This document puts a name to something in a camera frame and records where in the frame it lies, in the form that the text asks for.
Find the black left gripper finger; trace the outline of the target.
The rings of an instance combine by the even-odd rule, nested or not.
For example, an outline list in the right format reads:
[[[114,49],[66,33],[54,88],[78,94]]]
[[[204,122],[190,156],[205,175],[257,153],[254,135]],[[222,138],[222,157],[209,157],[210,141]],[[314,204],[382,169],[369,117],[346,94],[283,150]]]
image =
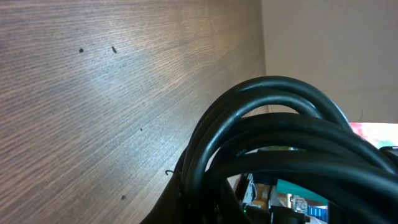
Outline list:
[[[172,171],[172,178],[142,224],[249,222],[227,180],[215,189],[206,189],[201,196],[186,196],[181,183],[184,160],[183,152]]]

